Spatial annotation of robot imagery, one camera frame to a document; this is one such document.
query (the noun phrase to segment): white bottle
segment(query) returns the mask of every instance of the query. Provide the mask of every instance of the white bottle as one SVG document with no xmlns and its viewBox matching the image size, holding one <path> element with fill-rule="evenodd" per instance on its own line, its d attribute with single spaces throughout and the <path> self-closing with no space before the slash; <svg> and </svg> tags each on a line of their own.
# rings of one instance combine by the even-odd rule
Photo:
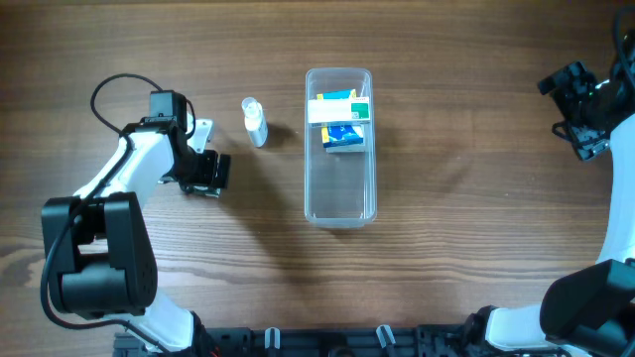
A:
<svg viewBox="0 0 635 357">
<path fill-rule="evenodd" d="M 254 146 L 260 148 L 267 141 L 269 133 L 262 105 L 256 99 L 248 97 L 242 101 L 242 111 L 245 113 L 247 134 Z"/>
</svg>

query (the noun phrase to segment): black mounting rail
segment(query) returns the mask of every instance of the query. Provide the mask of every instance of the black mounting rail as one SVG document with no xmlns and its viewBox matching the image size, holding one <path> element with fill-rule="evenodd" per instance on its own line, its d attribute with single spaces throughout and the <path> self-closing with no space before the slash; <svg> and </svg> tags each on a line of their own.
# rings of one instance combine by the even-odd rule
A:
<svg viewBox="0 0 635 357">
<path fill-rule="evenodd" d="M 209 328 L 207 333 L 219 347 L 218 357 L 483 357 L 495 354 L 491 349 L 473 345 L 467 349 L 461 348 L 462 329 L 462 324 L 395 328 L 392 329 L 395 339 L 392 351 L 382 348 L 376 330 L 370 328 L 282 330 L 279 335 L 280 348 L 274 351 L 265 348 L 264 330 Z M 115 335 L 112 355 L 155 356 L 148 353 L 137 338 L 127 333 Z"/>
</svg>

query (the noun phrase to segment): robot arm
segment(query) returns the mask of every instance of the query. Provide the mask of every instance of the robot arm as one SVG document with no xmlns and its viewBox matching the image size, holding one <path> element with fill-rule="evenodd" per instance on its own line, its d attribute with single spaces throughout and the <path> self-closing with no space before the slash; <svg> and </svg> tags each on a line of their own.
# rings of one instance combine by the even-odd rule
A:
<svg viewBox="0 0 635 357">
<path fill-rule="evenodd" d="M 623 43 L 617 35 L 619 17 L 633 10 L 616 15 L 617 59 L 609 79 L 597 83 L 574 62 L 539 83 L 565 117 L 554 125 L 554 134 L 569 141 L 581 160 L 612 152 L 608 229 L 596 264 L 554 282 L 542 304 L 487 311 L 485 340 L 499 350 L 563 345 L 581 355 L 635 351 L 635 31 Z"/>
<path fill-rule="evenodd" d="M 43 208 L 49 256 L 74 208 L 127 155 L 57 248 L 48 280 L 51 302 L 57 311 L 87 320 L 127 321 L 126 327 L 150 352 L 209 355 L 201 353 L 213 343 L 199 319 L 157 289 L 157 266 L 141 208 L 159 181 L 177 181 L 186 193 L 217 196 L 226 187 L 229 157 L 204 149 L 211 139 L 211 120 L 194 123 L 191 118 L 188 139 L 182 95 L 152 92 L 150 101 L 151 116 L 126 126 L 127 138 L 119 140 L 117 151 L 97 177 L 74 196 L 52 198 Z M 106 239 L 108 252 L 81 253 L 79 246 L 94 239 Z"/>
<path fill-rule="evenodd" d="M 606 239 L 596 264 L 635 258 L 635 115 L 613 130 L 610 149 L 613 192 Z"/>
</svg>

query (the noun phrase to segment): table surface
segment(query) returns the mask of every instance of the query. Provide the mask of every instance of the table surface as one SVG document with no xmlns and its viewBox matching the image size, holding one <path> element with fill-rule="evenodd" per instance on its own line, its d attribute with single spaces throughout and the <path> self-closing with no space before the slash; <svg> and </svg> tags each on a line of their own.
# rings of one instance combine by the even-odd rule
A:
<svg viewBox="0 0 635 357">
<path fill-rule="evenodd" d="M 44 202 L 116 148 L 88 100 L 118 72 L 191 99 L 215 120 L 208 146 L 233 158 L 220 199 L 168 184 L 144 208 L 160 287 L 206 326 L 459 323 L 539 302 L 599 253 L 610 155 L 579 162 L 536 82 L 574 60 L 608 73 L 616 4 L 14 2 L 0 8 L 0 356 L 110 353 L 118 328 L 52 325 L 37 286 Z M 378 216 L 359 230 L 304 218 L 305 75 L 329 66 L 373 75 Z M 99 110 L 137 121 L 148 91 L 114 82 Z M 244 129 L 246 96 L 266 110 L 263 149 Z"/>
</svg>

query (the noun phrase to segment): plastic storage box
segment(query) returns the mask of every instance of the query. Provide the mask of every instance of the plastic storage box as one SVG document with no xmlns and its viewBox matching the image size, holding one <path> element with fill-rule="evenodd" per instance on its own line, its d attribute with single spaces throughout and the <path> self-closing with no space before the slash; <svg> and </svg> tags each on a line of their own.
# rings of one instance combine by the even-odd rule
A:
<svg viewBox="0 0 635 357">
<path fill-rule="evenodd" d="M 369 98 L 362 152 L 328 153 L 321 127 L 309 124 L 309 100 L 318 94 L 355 89 Z M 314 68 L 307 73 L 305 103 L 305 217 L 319 227 L 357 228 L 377 215 L 375 115 L 372 76 L 364 68 Z"/>
</svg>

